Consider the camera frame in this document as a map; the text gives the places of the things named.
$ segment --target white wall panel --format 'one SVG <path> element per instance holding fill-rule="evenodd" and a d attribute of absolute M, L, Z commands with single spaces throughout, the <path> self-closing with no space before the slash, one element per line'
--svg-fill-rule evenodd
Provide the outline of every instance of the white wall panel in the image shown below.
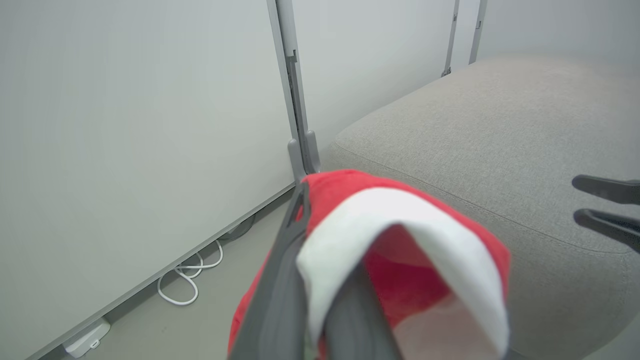
<path fill-rule="evenodd" d="M 364 115 L 440 77 L 453 0 L 294 0 L 309 129 L 320 151 Z"/>
<path fill-rule="evenodd" d="M 534 53 L 636 67 L 639 15 L 638 0 L 489 0 L 478 60 Z"/>
<path fill-rule="evenodd" d="M 293 182 L 264 0 L 0 3 L 0 359 Z"/>

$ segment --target gray metal post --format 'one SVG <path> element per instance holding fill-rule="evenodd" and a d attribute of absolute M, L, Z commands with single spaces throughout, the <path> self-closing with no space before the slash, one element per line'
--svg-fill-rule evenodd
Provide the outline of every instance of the gray metal post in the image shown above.
<path fill-rule="evenodd" d="M 267 6 L 287 101 L 289 122 L 292 124 L 293 139 L 288 145 L 289 156 L 296 182 L 299 182 L 304 175 L 320 171 L 320 156 L 317 150 L 316 134 L 307 126 L 293 4 L 291 0 L 267 0 Z"/>
<path fill-rule="evenodd" d="M 444 71 L 442 76 L 449 75 L 451 73 L 451 54 L 453 53 L 453 40 L 456 37 L 456 24 L 458 23 L 458 7 L 460 6 L 460 0 L 456 0 L 453 6 L 453 20 L 451 21 L 451 32 L 449 33 L 449 48 L 447 50 L 447 60 L 444 63 Z"/>
<path fill-rule="evenodd" d="M 469 57 L 469 64 L 476 62 L 478 55 L 478 47 L 480 46 L 480 35 L 482 35 L 482 28 L 484 22 L 484 13 L 486 12 L 487 0 L 480 0 L 480 9 L 478 9 L 478 19 L 476 20 L 476 32 L 474 33 L 474 42 L 471 45 L 471 56 Z"/>

